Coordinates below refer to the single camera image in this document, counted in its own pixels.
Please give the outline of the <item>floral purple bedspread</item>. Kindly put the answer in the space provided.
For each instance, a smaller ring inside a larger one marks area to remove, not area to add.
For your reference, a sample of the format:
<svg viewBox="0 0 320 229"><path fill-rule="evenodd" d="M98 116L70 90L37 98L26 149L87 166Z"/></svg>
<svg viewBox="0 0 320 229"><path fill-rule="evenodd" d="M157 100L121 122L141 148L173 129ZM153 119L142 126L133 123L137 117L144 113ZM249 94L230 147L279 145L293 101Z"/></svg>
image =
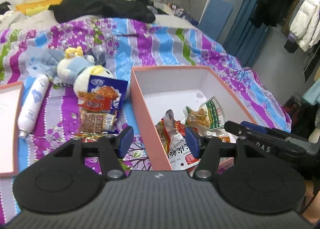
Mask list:
<svg viewBox="0 0 320 229"><path fill-rule="evenodd" d="M29 91L34 80L25 70L25 51L32 46L60 51L81 47L85 53L101 46L106 50L108 70L122 80L130 79L132 67L208 66L230 87L257 123L291 129L291 118L263 86L257 73L242 67L221 44L198 30L120 18L75 20L41 31L6 29L1 31L2 85L22 81L24 90ZM26 169L72 138L79 128L78 115L72 87L51 85L34 132L18 143L19 169Z"/></svg>

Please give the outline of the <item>blue white plush toy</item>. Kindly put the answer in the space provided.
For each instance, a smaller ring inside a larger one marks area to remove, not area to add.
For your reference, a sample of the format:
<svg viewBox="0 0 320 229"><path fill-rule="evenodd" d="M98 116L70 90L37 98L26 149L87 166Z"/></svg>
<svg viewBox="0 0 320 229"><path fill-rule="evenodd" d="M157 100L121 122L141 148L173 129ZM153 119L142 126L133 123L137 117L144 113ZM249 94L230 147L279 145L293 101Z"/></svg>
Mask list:
<svg viewBox="0 0 320 229"><path fill-rule="evenodd" d="M84 55L81 47L69 47L65 57L57 65L57 76L62 83L73 86L76 96L87 92L91 75L115 79L114 75L103 65L95 63L92 55Z"/></svg>

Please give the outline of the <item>white spray bottle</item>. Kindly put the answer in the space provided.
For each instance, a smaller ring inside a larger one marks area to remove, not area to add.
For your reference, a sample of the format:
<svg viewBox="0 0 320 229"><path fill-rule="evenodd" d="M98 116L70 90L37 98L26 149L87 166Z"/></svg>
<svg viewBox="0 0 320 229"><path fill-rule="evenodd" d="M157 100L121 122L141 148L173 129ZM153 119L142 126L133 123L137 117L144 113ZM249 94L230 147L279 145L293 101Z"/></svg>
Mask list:
<svg viewBox="0 0 320 229"><path fill-rule="evenodd" d="M25 139L34 130L48 87L48 77L45 74L39 74L29 89L18 117L20 138Z"/></svg>

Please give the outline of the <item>white puffer jacket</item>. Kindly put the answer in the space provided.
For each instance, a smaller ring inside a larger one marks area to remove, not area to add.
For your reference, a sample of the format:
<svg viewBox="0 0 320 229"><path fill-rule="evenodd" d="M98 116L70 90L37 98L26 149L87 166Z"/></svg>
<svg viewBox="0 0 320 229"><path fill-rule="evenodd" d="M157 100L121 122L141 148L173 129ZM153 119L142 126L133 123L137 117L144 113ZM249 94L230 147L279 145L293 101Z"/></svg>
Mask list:
<svg viewBox="0 0 320 229"><path fill-rule="evenodd" d="M306 52L319 42L319 0L304 0L290 26L284 48L294 53Z"/></svg>

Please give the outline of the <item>orange label meat snack pack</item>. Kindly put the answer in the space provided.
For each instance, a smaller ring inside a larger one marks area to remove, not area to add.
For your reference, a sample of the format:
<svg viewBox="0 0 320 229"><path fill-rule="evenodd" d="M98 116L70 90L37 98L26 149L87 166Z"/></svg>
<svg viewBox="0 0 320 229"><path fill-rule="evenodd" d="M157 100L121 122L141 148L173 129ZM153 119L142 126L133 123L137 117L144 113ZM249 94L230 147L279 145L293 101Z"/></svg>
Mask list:
<svg viewBox="0 0 320 229"><path fill-rule="evenodd" d="M101 134L113 131L119 99L116 92L79 92L80 132Z"/></svg>

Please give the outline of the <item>pink box lid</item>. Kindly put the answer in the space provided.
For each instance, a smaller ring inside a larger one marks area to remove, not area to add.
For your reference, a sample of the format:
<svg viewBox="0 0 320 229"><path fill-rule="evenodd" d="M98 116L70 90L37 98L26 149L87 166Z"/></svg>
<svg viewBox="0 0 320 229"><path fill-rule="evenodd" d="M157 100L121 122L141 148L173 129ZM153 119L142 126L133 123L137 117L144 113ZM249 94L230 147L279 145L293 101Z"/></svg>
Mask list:
<svg viewBox="0 0 320 229"><path fill-rule="evenodd" d="M1 85L0 99L0 174L18 174L18 126L24 85L21 81Z"/></svg>

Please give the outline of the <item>pink cardboard box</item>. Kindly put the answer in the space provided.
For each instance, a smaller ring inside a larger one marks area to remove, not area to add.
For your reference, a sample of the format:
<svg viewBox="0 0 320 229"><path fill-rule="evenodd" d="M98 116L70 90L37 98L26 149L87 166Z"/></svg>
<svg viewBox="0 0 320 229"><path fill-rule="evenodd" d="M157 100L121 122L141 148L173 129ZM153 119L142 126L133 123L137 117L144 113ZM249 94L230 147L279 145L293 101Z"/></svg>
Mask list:
<svg viewBox="0 0 320 229"><path fill-rule="evenodd" d="M197 110L215 97L227 120L256 120L228 85L209 67L152 66L131 69L130 99L140 135L153 170L171 170L155 125L171 109L176 120L183 109Z"/></svg>

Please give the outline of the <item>blue snack packet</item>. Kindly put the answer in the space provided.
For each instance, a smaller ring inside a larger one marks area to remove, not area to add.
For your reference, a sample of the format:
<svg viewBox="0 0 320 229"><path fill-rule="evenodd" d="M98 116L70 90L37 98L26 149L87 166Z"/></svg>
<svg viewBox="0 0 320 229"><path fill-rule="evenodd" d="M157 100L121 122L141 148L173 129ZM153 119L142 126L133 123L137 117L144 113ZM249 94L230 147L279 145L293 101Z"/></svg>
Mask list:
<svg viewBox="0 0 320 229"><path fill-rule="evenodd" d="M128 82L104 76L90 75L88 92L103 97L104 104L102 111L117 115L122 109L126 97Z"/></svg>

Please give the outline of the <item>black clothing pile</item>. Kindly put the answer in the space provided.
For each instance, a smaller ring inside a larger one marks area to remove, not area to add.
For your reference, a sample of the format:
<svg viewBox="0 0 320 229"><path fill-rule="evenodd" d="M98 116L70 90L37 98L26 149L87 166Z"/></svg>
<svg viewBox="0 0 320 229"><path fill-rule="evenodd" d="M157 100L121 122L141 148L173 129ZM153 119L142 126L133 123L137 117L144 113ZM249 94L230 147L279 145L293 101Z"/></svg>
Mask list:
<svg viewBox="0 0 320 229"><path fill-rule="evenodd" d="M50 5L58 23L93 15L103 18L128 18L144 23L156 20L154 13L139 1L128 0L63 0L60 4Z"/></svg>

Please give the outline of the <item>green white snack packet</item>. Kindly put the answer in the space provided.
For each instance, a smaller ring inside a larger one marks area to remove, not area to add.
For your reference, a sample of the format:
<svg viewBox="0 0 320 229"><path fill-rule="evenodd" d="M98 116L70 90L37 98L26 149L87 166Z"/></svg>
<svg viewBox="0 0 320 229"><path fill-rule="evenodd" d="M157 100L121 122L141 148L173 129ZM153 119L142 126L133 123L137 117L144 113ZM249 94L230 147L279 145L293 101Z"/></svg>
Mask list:
<svg viewBox="0 0 320 229"><path fill-rule="evenodd" d="M215 96L201 104L196 111L186 106L184 113L186 126L214 130L223 127L225 124L224 112Z"/></svg>

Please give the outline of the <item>white shrimp snack packet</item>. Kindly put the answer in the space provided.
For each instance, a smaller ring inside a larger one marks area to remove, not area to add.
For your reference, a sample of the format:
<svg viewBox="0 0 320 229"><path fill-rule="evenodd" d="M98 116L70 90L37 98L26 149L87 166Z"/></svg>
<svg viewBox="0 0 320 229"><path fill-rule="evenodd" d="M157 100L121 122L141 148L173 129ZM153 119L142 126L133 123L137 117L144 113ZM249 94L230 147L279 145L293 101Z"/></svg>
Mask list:
<svg viewBox="0 0 320 229"><path fill-rule="evenodd" d="M187 170L200 162L193 157L185 142L185 125L175 120L171 109L166 111L155 127L172 170Z"/></svg>

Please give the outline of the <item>blue hanging curtain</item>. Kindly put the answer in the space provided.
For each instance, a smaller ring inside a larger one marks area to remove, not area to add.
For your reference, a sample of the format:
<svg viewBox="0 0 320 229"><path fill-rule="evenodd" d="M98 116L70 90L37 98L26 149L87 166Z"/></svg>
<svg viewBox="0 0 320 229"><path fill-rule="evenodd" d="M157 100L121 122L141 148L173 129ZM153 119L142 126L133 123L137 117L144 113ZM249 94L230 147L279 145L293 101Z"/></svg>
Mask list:
<svg viewBox="0 0 320 229"><path fill-rule="evenodd" d="M254 65L267 34L267 26L263 24L256 28L249 19L256 5L257 0L243 0L223 44L226 52L236 57L243 67Z"/></svg>

